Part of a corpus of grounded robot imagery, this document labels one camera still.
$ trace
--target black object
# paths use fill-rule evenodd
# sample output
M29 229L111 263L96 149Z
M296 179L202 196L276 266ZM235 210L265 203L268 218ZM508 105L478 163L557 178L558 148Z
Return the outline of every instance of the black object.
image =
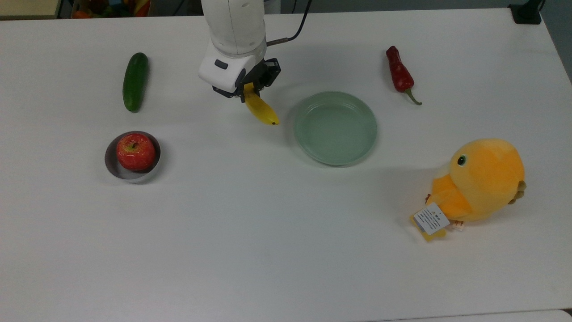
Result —
M228 64L226 62L223 62L220 60L215 60L214 65L217 66L218 68L222 68L222 69L228 68Z
M213 90L228 98L238 96L244 103L244 85L253 83L255 93L260 96L260 90L264 87L272 85L281 71L282 69L280 68L280 64L278 64L278 59L272 58L268 60L262 60L260 63L254 66L254 68L252 68L248 74L246 74L246 70L243 69L243 72L241 72L236 79L236 91L234 93L229 93L214 86Z
M519 25L540 25L542 18L538 6L545 0L529 0L524 5L509 5L513 13L514 22Z
M298 28L298 31L296 32L296 34L294 36L289 37L289 38L280 38L280 39L268 41L266 43L266 47L274 46L274 45L278 45L278 44L283 44L285 42L292 41L292 40L296 39L296 37L298 37L298 35L302 31L302 27L304 27L304 22L306 21L306 16L308 15L308 12L310 11L310 5L311 4L312 4L312 0L308 0L308 4L306 5L306 10L304 11L304 16L302 16L302 22L300 23L300 27Z

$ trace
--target pepper stem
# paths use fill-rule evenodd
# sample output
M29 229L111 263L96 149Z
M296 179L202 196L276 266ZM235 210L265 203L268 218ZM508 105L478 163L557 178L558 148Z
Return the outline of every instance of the pepper stem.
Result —
M405 90L405 94L409 95L409 98L413 101L413 103L417 104L417 105L421 105L423 103L418 102L414 97L413 97L413 93L411 93L411 88L408 88Z

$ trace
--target green plate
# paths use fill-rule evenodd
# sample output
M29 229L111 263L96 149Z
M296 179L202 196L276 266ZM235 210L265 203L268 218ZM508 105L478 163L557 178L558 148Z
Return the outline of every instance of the green plate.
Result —
M317 161L344 166L365 157L375 144L375 116L355 96L323 92L305 99L296 109L296 140Z

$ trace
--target black cable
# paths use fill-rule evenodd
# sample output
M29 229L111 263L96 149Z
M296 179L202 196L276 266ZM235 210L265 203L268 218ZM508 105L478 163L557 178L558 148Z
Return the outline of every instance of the black cable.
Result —
M300 23L300 27L298 28L298 31L296 32L296 34L294 36L288 38L288 41L292 41L292 40L296 39L296 37L298 37L298 35L302 31L302 27L304 26L304 22L306 21L306 16L308 15L308 11L310 11L310 5L311 4L312 4L312 0L308 0L308 4L306 6L306 11L304 11L304 16L302 17L302 22Z
M296 39L296 37L298 37L298 35L302 31L302 27L304 27L304 22L306 21L306 16L308 15L308 12L310 11L310 5L311 4L312 4L312 0L308 0L308 4L306 5L306 10L304 11L304 16L302 17L302 22L300 23L300 27L298 28L298 31L296 32L296 34L294 36L292 36L290 38L280 38L280 39L268 41L266 43L266 47L272 46L272 45L283 44L285 42L292 41L292 40Z
M177 6L177 10L175 10L175 12L172 15L176 15L178 13L178 11L181 9L182 4L185 2L185 0L181 0L181 3L179 3L179 6Z

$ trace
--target plush toy eye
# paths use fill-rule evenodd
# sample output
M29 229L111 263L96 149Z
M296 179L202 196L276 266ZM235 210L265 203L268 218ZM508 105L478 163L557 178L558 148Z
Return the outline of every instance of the plush toy eye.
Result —
M464 166L466 162L467 162L467 157L464 154L460 156L459 159L457 160L457 164L460 166Z

